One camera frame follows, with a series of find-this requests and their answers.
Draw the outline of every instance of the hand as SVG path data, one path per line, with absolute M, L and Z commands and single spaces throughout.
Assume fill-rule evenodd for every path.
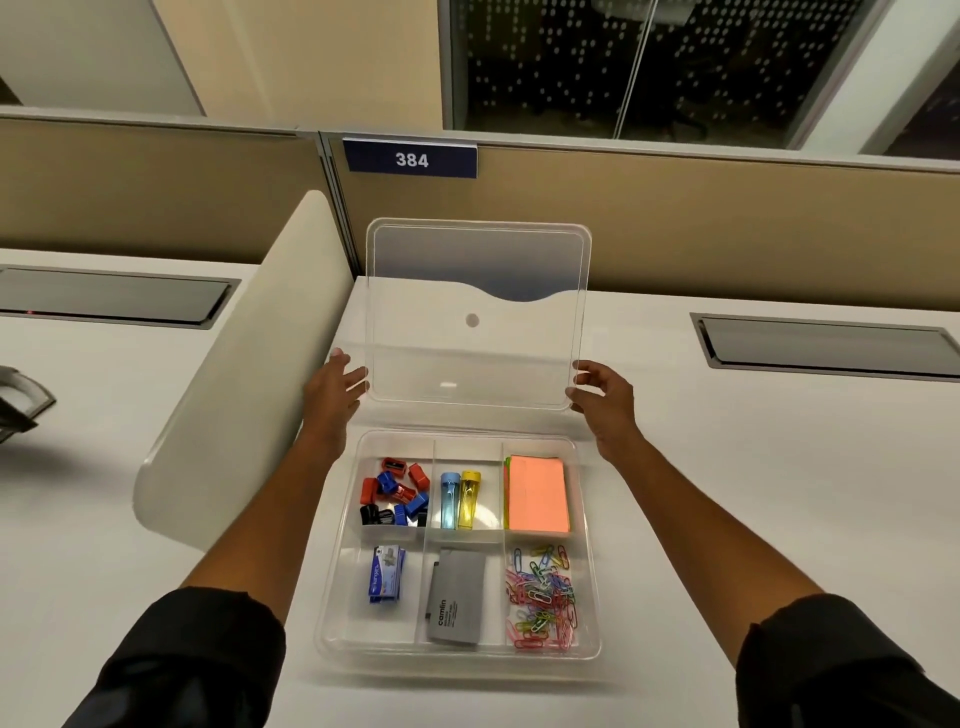
M 634 419 L 634 388 L 630 382 L 605 364 L 580 359 L 573 362 L 580 374 L 576 384 L 598 387 L 603 395 L 585 389 L 567 387 L 572 409 L 587 418 L 587 425 L 597 439 L 597 449 L 608 462 L 628 453 L 643 435 Z
M 349 354 L 334 349 L 330 360 L 303 387 L 303 428 L 298 442 L 303 441 L 311 452 L 330 463 L 344 454 L 347 423 L 369 387 L 363 381 L 366 367 L 344 373 L 349 362 Z

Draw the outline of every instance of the white desk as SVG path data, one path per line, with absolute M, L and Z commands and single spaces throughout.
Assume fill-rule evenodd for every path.
M 0 260 L 252 271 L 9 251 Z M 356 293 L 335 342 L 355 352 L 364 318 Z M 960 386 L 712 370 L 690 311 L 945 326 L 958 337 L 960 314 L 591 293 L 583 346 L 635 384 L 641 426 L 685 473 L 960 692 Z M 60 724 L 140 612 L 195 562 L 197 552 L 141 528 L 130 500 L 139 463 L 218 327 L 0 318 L 0 362 L 60 398 L 34 432 L 0 446 L 0 704 L 11 725 Z M 348 453 L 361 429 L 351 428 Z M 347 458 L 314 524 L 270 725 L 414 726 L 453 715 L 466 725 L 735 725 L 732 670 L 625 486 L 591 446 L 582 456 L 607 685 L 433 691 L 401 675 L 388 688 L 331 672 L 313 633 Z

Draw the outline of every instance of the black sleeve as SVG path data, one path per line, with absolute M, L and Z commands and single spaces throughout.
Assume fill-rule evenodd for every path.
M 960 726 L 960 701 L 836 595 L 798 599 L 751 626 L 736 696 L 743 728 Z
M 64 728 L 260 728 L 283 626 L 246 593 L 190 587 L 150 606 Z

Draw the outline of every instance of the orange sticky notes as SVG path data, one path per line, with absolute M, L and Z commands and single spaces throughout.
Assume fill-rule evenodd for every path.
M 504 494 L 514 531 L 570 530 L 564 461 L 558 457 L 512 455 L 509 490 Z

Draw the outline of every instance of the clear plastic organizer box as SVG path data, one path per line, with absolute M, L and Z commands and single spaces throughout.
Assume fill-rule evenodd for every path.
M 539 429 L 537 423 L 549 431 L 551 418 L 568 407 L 564 388 L 580 348 L 589 246 L 588 231 L 573 225 L 371 224 L 368 397 L 384 406 L 386 426 L 368 431 L 357 445 L 317 626 L 318 650 L 338 667 L 422 677 L 579 679 L 600 653 L 577 450 L 565 437 L 528 431 Z M 463 426 L 410 426 L 398 414 L 426 413 L 415 418 L 421 424 L 438 407 L 456 413 Z M 504 527 L 504 460 L 513 455 L 563 461 L 569 532 Z M 380 474 L 385 457 L 419 463 L 429 477 L 426 527 L 361 523 L 363 480 Z M 441 473 L 463 471 L 481 474 L 473 528 L 441 528 Z M 400 599 L 371 603 L 373 552 L 387 545 L 406 550 Z M 561 573 L 575 594 L 575 614 L 569 614 L 576 626 L 563 647 L 522 649 L 508 628 L 508 620 L 519 618 L 507 570 L 517 564 L 531 570 L 545 546 L 564 549 L 568 565 Z M 427 638 L 433 565 L 446 548 L 485 556 L 477 645 Z

